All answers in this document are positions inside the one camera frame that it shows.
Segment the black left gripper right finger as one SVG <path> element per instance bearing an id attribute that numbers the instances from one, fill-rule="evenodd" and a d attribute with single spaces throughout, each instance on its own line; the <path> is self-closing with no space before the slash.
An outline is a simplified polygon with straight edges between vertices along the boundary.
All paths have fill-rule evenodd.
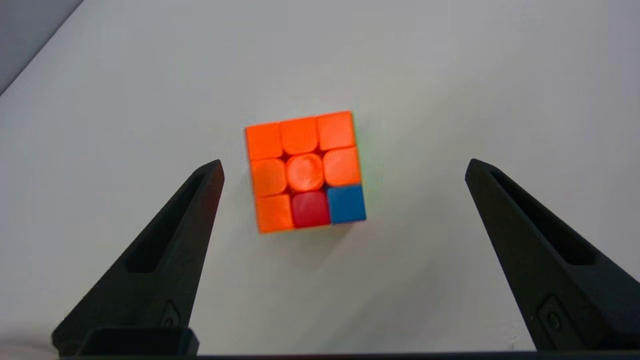
<path id="1" fill-rule="evenodd" d="M 633 276 L 497 167 L 465 182 L 536 350 L 639 350 Z"/>

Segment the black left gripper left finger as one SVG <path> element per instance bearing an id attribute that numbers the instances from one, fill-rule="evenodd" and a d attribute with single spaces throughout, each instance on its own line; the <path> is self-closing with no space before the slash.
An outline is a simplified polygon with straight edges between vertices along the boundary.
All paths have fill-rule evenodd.
<path id="1" fill-rule="evenodd" d="M 197 168 L 52 332 L 61 357 L 194 356 L 189 327 L 225 174 Z"/>

